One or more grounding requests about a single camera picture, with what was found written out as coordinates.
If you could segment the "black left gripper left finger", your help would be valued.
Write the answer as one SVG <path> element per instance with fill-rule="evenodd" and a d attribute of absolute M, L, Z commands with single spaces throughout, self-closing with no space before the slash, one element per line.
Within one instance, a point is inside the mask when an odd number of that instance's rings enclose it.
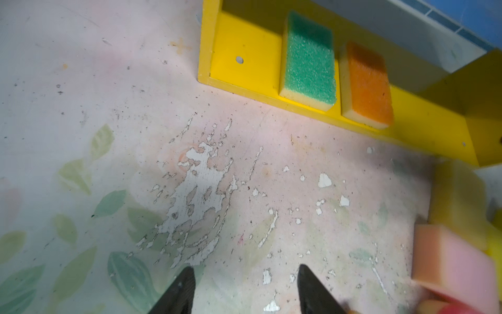
<path fill-rule="evenodd" d="M 149 314 L 191 314 L 195 291 L 194 269 L 187 266 L 162 294 Z"/>

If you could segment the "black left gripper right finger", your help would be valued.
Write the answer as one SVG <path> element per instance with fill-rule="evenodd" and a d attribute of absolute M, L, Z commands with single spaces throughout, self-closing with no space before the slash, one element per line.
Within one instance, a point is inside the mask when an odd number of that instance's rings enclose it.
<path fill-rule="evenodd" d="M 301 314 L 346 314 L 306 264 L 299 265 L 297 287 Z"/>

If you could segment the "orange sponge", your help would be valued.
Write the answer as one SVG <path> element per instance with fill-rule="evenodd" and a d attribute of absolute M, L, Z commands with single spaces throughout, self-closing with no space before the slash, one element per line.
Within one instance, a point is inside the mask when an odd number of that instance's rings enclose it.
<path fill-rule="evenodd" d="M 390 82 L 384 58 L 353 41 L 339 56 L 341 114 L 377 130 L 394 122 Z"/>

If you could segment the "green sponge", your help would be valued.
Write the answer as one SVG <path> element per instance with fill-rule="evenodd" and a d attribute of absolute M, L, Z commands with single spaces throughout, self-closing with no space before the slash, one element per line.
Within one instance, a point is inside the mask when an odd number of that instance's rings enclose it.
<path fill-rule="evenodd" d="M 282 36 L 279 96 L 326 112 L 336 91 L 332 31 L 291 11 Z"/>

